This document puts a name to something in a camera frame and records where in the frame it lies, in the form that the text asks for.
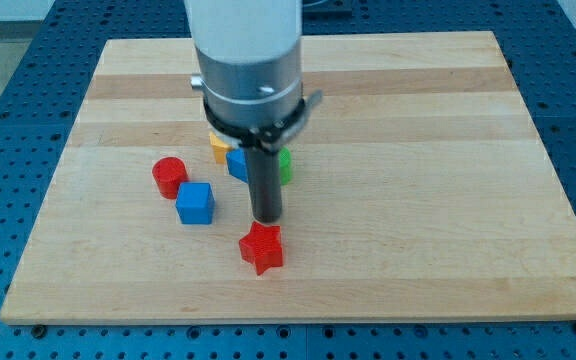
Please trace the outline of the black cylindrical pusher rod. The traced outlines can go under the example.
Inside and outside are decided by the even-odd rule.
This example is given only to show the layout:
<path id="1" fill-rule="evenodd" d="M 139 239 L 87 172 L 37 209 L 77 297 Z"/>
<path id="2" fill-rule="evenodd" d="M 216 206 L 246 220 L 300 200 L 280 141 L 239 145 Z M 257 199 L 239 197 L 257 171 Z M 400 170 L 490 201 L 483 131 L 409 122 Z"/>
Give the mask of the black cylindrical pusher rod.
<path id="1" fill-rule="evenodd" d="M 244 156 L 253 217 L 261 223 L 278 221 L 282 214 L 279 155 L 245 148 Z"/>

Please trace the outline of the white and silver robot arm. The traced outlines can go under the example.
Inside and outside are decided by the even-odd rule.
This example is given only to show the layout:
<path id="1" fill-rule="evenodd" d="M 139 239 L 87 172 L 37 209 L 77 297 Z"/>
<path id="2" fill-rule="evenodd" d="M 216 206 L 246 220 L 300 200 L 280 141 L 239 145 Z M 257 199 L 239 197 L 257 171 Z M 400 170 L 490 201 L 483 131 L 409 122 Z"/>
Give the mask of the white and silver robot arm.
<path id="1" fill-rule="evenodd" d="M 184 0 L 209 123 L 244 151 L 254 218 L 282 214 L 279 152 L 307 118 L 300 0 Z"/>

